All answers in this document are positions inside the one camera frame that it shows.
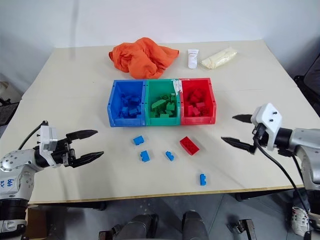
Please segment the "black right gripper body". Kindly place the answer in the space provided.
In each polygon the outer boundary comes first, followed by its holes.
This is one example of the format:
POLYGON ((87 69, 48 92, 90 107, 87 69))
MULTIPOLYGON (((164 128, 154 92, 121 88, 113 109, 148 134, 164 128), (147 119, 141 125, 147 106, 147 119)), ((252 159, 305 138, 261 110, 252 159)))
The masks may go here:
POLYGON ((267 133, 266 133, 266 127, 259 123, 252 131, 253 134, 253 150, 257 149, 257 146, 259 145, 261 147, 267 146, 267 133))

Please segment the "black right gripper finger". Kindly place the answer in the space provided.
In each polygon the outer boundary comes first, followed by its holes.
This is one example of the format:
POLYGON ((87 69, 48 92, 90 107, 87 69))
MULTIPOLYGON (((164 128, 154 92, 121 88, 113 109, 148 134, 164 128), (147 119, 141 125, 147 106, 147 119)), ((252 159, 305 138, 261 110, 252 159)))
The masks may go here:
POLYGON ((232 137, 221 137, 221 139, 226 142, 227 144, 235 147, 235 148, 238 148, 238 149, 241 149, 241 150, 245 150, 247 152, 249 152, 250 154, 254 154, 256 152, 256 146, 255 145, 251 145, 251 144, 248 144, 248 143, 244 143, 244 142, 241 142, 239 139, 236 139, 236 138, 232 138, 232 137))
POLYGON ((251 118, 252 115, 251 114, 238 114, 232 117, 235 120, 241 121, 243 123, 252 123, 251 118))

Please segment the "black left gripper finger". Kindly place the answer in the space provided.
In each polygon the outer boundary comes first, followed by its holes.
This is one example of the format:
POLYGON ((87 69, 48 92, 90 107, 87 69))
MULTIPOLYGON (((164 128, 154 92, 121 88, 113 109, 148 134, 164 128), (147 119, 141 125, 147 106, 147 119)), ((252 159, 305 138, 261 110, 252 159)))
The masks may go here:
POLYGON ((104 154, 103 151, 99 151, 99 152, 92 152, 92 153, 82 155, 80 158, 76 159, 73 162, 73 166, 80 167, 80 166, 89 164, 89 163, 93 162, 94 160, 98 159, 99 157, 101 157, 103 154, 104 154))
POLYGON ((69 141, 82 140, 82 139, 89 138, 97 133, 98 133, 97 130, 92 130, 92 129, 79 130, 79 131, 75 131, 75 132, 71 132, 71 133, 66 134, 66 138, 69 141))

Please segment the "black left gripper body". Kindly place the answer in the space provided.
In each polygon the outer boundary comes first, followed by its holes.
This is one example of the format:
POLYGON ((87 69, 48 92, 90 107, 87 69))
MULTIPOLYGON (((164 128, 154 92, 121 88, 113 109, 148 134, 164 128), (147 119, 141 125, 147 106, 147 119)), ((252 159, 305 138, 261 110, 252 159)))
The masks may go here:
POLYGON ((65 167, 75 168, 76 154, 75 150, 71 148, 71 140, 64 138, 57 142, 55 150, 51 156, 56 164, 63 164, 65 167))

